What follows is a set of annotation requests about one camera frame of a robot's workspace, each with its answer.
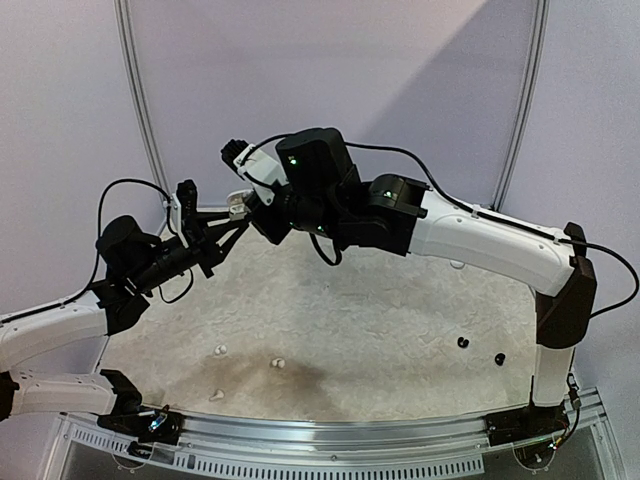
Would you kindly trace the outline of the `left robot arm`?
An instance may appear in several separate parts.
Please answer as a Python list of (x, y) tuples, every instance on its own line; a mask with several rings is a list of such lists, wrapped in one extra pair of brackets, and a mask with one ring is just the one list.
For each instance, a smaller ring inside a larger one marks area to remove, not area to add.
[(75, 300), (2, 320), (1, 417), (86, 412), (110, 416), (128, 434), (141, 433), (149, 415), (141, 394), (121, 372), (37, 373), (22, 362), (130, 329), (147, 310), (153, 289), (194, 266), (211, 277), (248, 226), (226, 211), (194, 212), (184, 220), (182, 235), (163, 240), (143, 232), (130, 215), (112, 220), (96, 242), (107, 266), (104, 279)]

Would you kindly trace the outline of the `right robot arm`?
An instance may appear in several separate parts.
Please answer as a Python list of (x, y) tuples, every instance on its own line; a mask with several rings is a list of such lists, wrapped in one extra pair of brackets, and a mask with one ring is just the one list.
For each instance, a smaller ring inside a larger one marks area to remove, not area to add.
[(384, 174), (365, 182), (350, 157), (350, 143), (334, 128), (280, 134), (273, 142), (274, 155), (250, 145), (234, 159), (257, 198), (254, 225), (271, 242), (299, 230), (327, 238), (336, 254), (361, 247), (438, 257), (534, 290), (532, 402), (516, 422), (527, 436), (552, 424), (597, 288), (580, 226), (549, 228), (496, 215), (449, 196), (433, 179)]

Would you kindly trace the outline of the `white stem earbud charging case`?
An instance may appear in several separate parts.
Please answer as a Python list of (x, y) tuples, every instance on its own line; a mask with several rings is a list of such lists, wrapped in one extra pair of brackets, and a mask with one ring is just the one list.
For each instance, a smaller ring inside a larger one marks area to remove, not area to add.
[(226, 203), (230, 220), (242, 220), (250, 213), (247, 202), (252, 194), (251, 189), (243, 189), (227, 195)]

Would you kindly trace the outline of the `white stem earbud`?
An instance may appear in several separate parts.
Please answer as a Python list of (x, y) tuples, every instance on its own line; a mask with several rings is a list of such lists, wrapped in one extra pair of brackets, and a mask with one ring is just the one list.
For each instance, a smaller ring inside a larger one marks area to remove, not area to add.
[(221, 389), (217, 389), (213, 395), (209, 397), (211, 402), (222, 400), (225, 397), (225, 392)]

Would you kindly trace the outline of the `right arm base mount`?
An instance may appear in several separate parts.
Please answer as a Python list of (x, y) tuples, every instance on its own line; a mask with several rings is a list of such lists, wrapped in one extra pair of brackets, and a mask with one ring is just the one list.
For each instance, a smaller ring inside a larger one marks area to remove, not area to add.
[(564, 406), (528, 405), (489, 413), (483, 417), (491, 446), (499, 446), (569, 431), (569, 418)]

